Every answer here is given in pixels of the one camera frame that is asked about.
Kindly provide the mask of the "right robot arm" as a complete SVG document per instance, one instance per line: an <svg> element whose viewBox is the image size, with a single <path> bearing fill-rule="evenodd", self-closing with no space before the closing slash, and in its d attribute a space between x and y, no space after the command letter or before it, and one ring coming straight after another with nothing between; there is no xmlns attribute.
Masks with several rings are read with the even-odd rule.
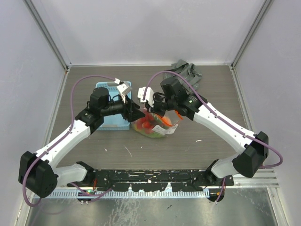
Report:
<svg viewBox="0 0 301 226"><path fill-rule="evenodd" d="M199 94L187 93L178 79L169 77L161 82L162 92L150 87L138 90L137 97L149 112L164 116L167 111L177 111L180 116L199 123L225 140L234 150L231 157L215 160L206 169L204 179L218 185L224 177L241 174L252 178L269 155L269 137L264 132L255 134L217 111Z"/></svg>

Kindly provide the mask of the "red strawberry cluster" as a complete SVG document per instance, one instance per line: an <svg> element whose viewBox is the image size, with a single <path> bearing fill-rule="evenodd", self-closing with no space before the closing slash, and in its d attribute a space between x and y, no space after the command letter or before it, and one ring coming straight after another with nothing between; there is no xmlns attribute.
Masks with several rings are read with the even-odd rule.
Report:
<svg viewBox="0 0 301 226"><path fill-rule="evenodd" d="M156 116L156 114L149 113L144 111L145 117L140 118L132 123L132 126L135 131L141 133L142 135L146 135L146 133L150 133L150 131L154 131L155 126L162 126L161 120Z"/></svg>

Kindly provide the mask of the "clear zip top bag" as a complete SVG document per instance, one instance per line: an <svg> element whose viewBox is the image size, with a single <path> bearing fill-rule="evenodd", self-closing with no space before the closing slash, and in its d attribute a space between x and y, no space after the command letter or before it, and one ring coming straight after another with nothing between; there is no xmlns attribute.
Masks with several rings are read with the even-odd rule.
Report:
<svg viewBox="0 0 301 226"><path fill-rule="evenodd" d="M174 134L183 117L175 111L177 119L172 121L168 114L159 116L158 114L148 112L146 108L142 109L144 117L131 123L133 129L149 138L162 138Z"/></svg>

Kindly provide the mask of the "blue plastic basket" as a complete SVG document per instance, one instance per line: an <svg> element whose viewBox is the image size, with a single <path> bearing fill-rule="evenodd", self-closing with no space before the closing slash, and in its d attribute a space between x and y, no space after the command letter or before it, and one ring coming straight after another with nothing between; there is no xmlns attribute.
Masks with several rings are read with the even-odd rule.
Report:
<svg viewBox="0 0 301 226"><path fill-rule="evenodd" d="M114 101L118 100L117 84L114 82L98 82L96 88L106 88L109 91L110 98ZM113 130L129 130L130 123L123 119L121 114L104 117L104 123L97 129L98 131L113 131Z"/></svg>

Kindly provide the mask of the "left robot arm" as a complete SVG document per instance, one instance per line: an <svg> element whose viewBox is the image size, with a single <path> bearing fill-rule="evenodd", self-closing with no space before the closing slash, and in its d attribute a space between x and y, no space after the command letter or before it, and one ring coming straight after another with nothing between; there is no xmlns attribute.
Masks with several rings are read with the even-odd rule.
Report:
<svg viewBox="0 0 301 226"><path fill-rule="evenodd" d="M77 144L92 135L106 116L116 114L128 122L145 116L139 105L128 96L111 100L108 89L95 88L86 108L64 132L45 147L34 153L27 151L21 156L18 181L22 184L23 192L29 189L40 198L45 198L61 185L72 182L92 185L95 170L86 163L78 161L68 167L58 167L58 163Z"/></svg>

